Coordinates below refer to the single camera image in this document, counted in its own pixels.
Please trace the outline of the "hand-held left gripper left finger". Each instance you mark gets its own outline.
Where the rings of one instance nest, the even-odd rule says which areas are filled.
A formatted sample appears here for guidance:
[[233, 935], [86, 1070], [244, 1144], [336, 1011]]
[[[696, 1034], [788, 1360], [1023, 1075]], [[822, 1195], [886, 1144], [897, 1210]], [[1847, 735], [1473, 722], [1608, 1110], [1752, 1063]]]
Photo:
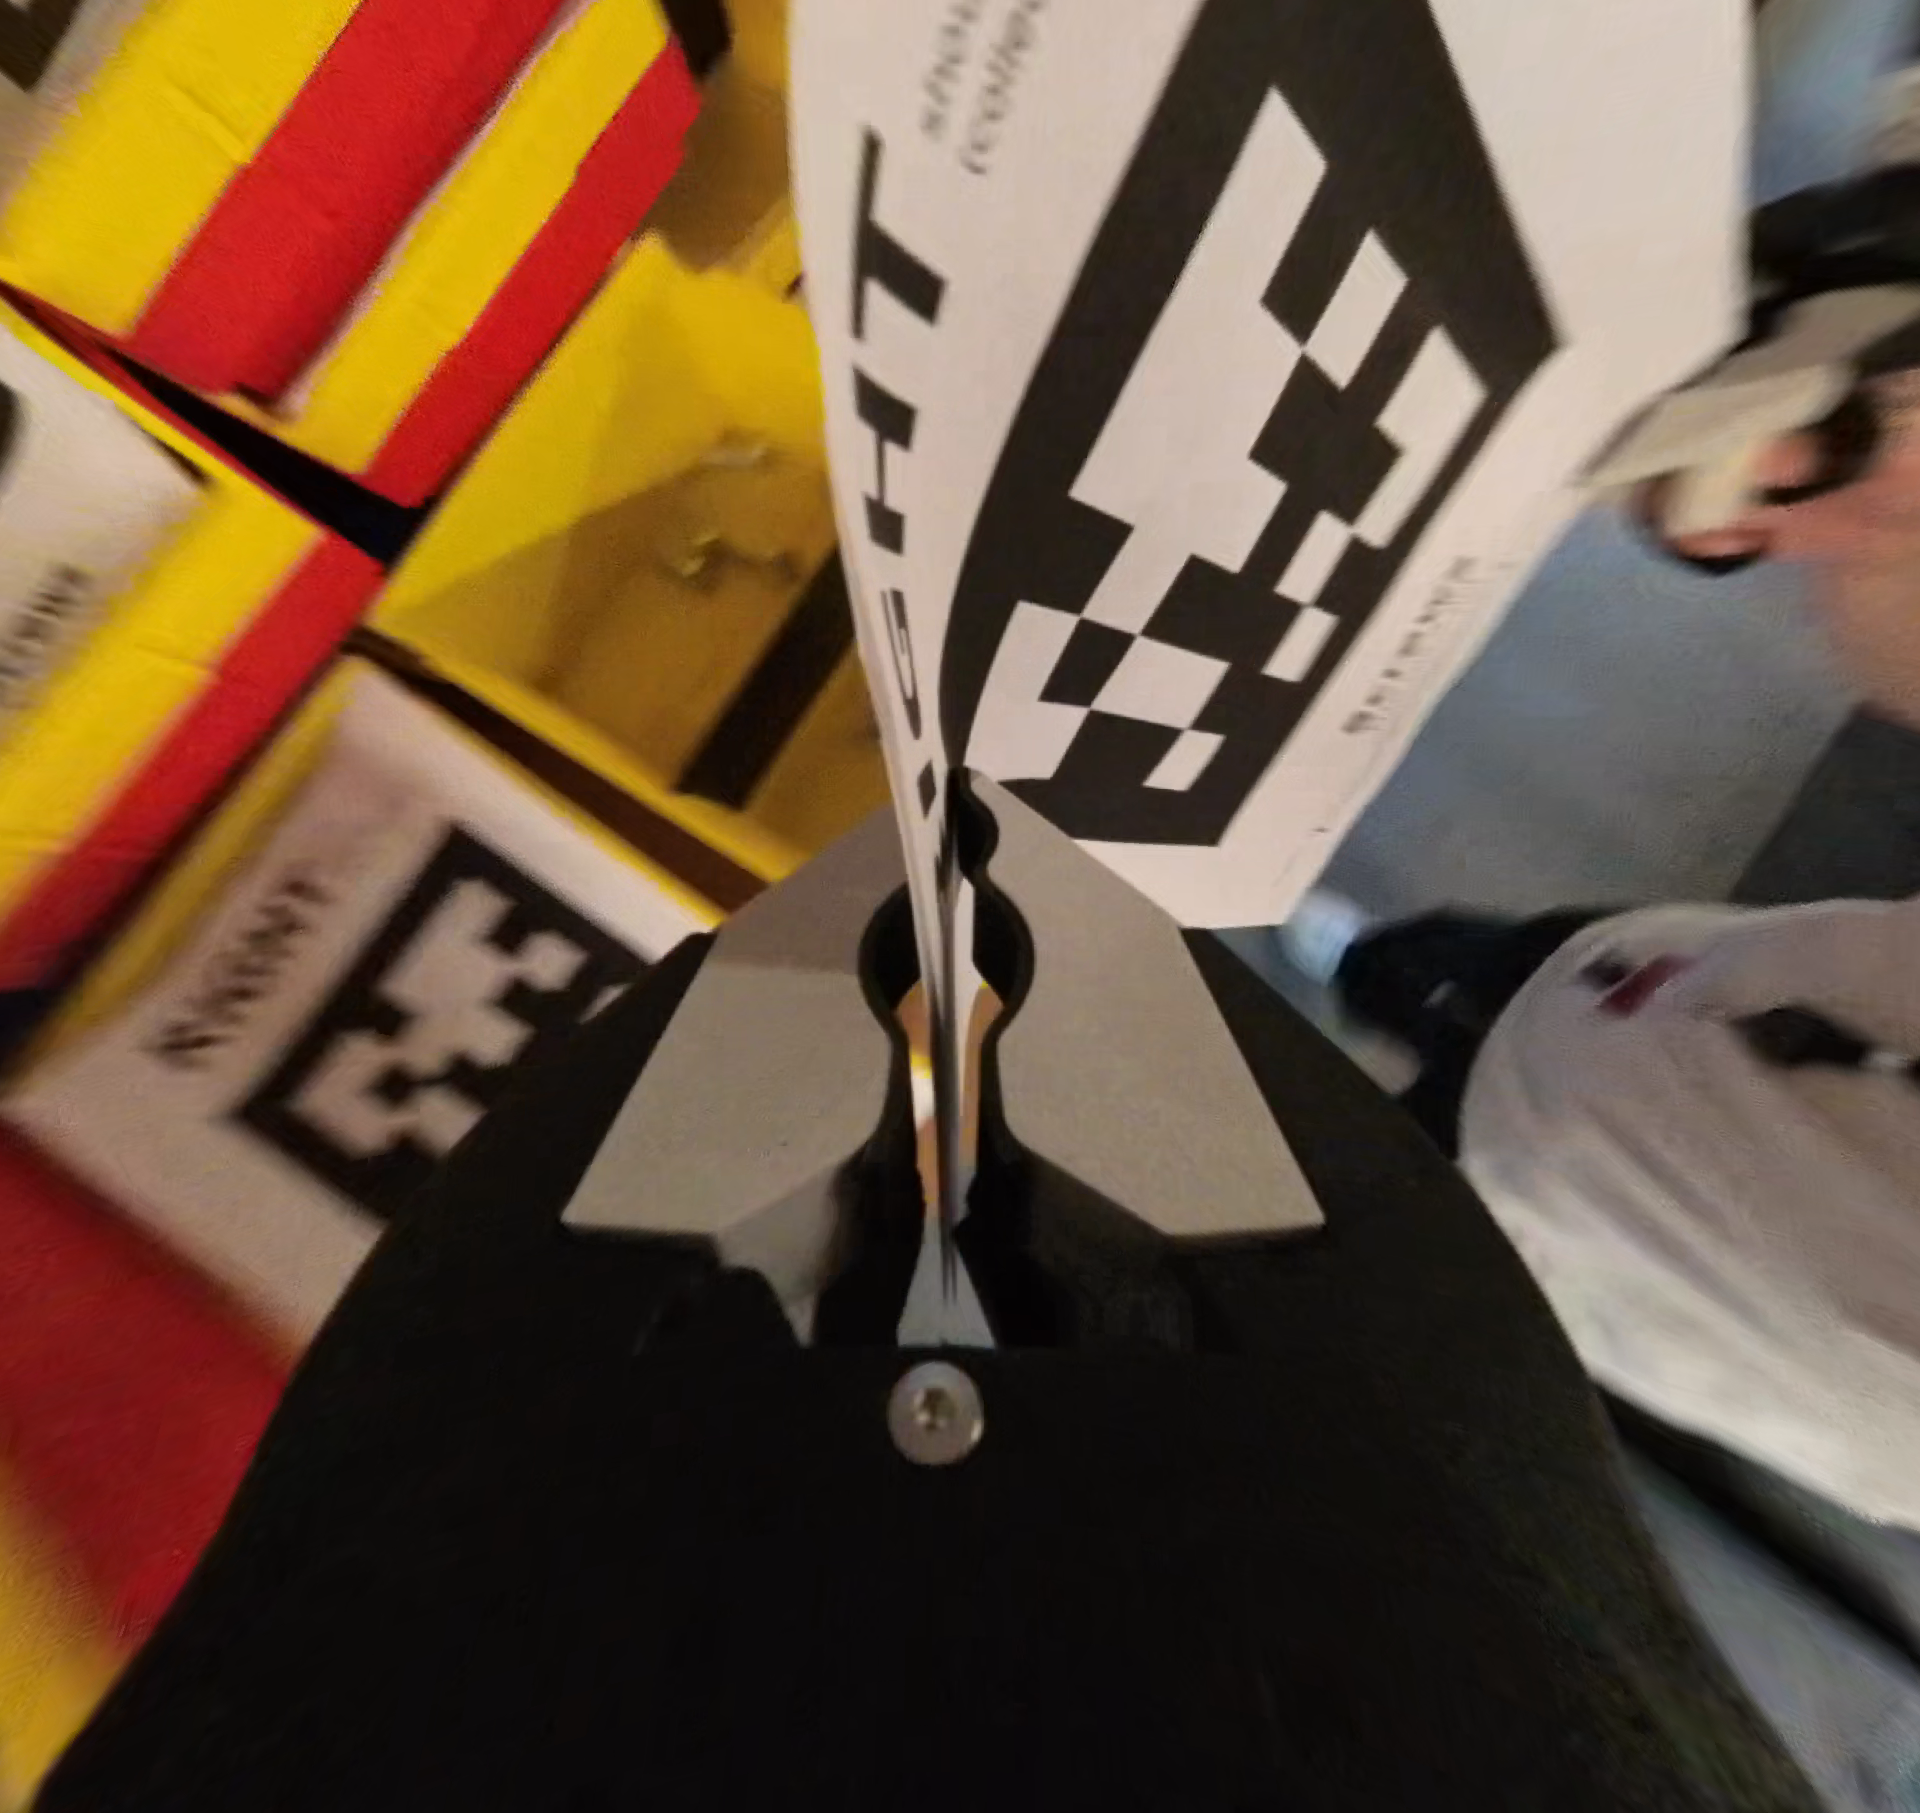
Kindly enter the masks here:
[[880, 807], [713, 935], [563, 1223], [756, 1271], [912, 1261], [912, 987], [900, 835]]

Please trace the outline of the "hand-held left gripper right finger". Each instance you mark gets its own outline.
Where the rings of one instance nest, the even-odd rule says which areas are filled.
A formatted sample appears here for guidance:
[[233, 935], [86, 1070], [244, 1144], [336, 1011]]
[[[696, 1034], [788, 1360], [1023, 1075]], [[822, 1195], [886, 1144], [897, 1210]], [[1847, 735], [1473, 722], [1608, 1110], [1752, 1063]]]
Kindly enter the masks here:
[[970, 775], [974, 965], [1012, 1143], [1169, 1242], [1324, 1216], [1185, 929], [1019, 795]]

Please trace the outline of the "white printed marker sheet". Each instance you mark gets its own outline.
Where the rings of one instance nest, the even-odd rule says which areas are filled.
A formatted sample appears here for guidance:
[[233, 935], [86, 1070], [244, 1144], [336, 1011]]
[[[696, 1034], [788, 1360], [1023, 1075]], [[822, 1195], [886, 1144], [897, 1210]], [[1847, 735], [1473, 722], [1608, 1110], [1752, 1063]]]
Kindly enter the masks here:
[[802, 289], [936, 1045], [1280, 921], [1742, 294], [1752, 0], [791, 0]]

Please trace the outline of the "person's right hand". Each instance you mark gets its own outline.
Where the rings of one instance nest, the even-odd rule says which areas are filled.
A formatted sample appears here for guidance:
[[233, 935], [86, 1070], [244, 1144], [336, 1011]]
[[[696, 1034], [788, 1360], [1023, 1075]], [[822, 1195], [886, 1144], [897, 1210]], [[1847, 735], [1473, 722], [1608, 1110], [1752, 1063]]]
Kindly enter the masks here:
[[1724, 524], [1673, 530], [1664, 480], [1640, 486], [1628, 510], [1652, 544], [1697, 572], [1797, 569], [1857, 702], [1918, 730], [1916, 370], [1870, 382], [1865, 405], [1881, 436], [1871, 463], [1848, 486], [1800, 497], [1820, 467], [1808, 429], [1764, 449], [1749, 501]]

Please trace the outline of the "person's white shoe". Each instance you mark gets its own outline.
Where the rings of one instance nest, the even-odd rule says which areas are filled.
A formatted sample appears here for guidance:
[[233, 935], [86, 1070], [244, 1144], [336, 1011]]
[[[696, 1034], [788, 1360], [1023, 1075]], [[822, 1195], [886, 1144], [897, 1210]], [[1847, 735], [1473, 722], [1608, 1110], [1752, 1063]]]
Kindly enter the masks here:
[[1347, 952], [1373, 929], [1373, 914], [1346, 894], [1312, 888], [1276, 928], [1286, 962], [1330, 985]]

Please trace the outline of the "yellow box with marker tag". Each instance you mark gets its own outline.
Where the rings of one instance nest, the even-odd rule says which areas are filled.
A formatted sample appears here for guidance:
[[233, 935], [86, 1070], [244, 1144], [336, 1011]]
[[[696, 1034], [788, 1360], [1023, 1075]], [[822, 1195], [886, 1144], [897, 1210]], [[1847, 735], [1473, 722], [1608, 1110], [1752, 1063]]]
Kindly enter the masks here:
[[1, 987], [53, 987], [386, 583], [412, 517], [5, 299]]
[[298, 1349], [522, 1068], [720, 916], [348, 662], [30, 1041], [5, 1120]]

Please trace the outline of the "person's white shirt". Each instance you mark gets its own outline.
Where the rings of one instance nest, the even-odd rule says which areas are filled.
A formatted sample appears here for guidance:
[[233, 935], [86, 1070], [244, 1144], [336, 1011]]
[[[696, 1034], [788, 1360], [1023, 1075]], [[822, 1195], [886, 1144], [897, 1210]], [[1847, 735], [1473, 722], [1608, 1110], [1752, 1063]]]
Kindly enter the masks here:
[[1519, 987], [1459, 1163], [1595, 1381], [1918, 1522], [1918, 901], [1602, 916]]

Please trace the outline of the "plain yellow box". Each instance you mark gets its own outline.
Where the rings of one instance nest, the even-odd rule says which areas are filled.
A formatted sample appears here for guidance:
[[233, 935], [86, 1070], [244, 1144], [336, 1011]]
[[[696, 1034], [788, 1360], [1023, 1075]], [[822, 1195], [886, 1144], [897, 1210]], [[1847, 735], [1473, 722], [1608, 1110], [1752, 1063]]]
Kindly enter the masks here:
[[802, 299], [639, 242], [427, 513], [365, 649], [720, 911], [873, 815]]

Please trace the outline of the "yellow red box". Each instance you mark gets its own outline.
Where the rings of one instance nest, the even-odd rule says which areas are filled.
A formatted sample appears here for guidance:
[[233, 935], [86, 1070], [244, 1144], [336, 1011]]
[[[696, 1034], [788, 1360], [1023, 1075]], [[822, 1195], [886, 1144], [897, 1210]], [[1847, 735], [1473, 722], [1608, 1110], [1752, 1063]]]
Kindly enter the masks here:
[[570, 0], [280, 414], [398, 505], [516, 403], [679, 168], [698, 84], [657, 0]]
[[567, 0], [5, 0], [5, 279], [275, 398]]

